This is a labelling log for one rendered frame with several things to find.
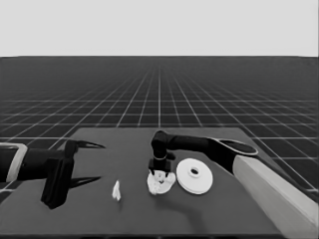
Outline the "large thick white disc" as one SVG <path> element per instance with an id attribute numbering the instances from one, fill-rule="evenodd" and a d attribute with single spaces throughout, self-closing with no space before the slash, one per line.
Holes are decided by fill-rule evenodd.
<path id="1" fill-rule="evenodd" d="M 183 189 L 197 195 L 206 193 L 213 184 L 210 168 L 195 158 L 186 158 L 178 163 L 176 178 Z"/>

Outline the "white round carrier with pins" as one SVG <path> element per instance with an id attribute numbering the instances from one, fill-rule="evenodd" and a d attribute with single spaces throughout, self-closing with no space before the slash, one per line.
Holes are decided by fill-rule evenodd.
<path id="1" fill-rule="evenodd" d="M 166 181 L 159 183 L 155 189 L 149 189 L 149 192 L 153 195 L 165 194 L 170 191 L 172 185 L 169 185 Z"/>

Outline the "small white T-shaped piece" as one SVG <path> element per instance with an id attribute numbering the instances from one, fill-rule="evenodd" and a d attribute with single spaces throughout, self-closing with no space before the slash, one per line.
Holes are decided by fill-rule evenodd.
<path id="1" fill-rule="evenodd" d="M 118 201 L 121 200 L 120 182 L 118 180 L 116 181 L 116 183 L 113 187 L 112 196 L 114 199 L 117 199 Z"/>

